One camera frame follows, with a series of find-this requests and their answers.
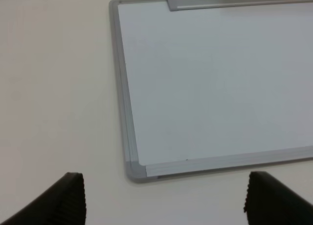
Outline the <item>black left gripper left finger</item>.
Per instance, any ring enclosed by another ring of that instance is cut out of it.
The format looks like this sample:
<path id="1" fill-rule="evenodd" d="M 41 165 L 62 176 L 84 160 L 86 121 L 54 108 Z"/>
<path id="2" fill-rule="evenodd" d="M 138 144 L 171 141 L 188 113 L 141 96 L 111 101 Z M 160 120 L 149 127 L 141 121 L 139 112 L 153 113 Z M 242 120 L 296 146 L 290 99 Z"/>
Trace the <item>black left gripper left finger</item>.
<path id="1" fill-rule="evenodd" d="M 86 197 L 82 173 L 68 172 L 3 225 L 84 225 Z"/>

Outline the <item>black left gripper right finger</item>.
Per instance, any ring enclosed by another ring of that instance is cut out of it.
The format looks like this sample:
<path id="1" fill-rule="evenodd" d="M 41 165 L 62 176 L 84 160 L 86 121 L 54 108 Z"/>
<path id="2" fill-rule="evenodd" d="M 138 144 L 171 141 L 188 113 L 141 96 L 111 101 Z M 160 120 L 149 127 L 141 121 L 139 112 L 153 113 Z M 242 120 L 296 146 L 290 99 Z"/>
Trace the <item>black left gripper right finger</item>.
<path id="1" fill-rule="evenodd" d="M 313 205 L 265 171 L 249 174 L 244 212 L 249 225 L 313 223 Z"/>

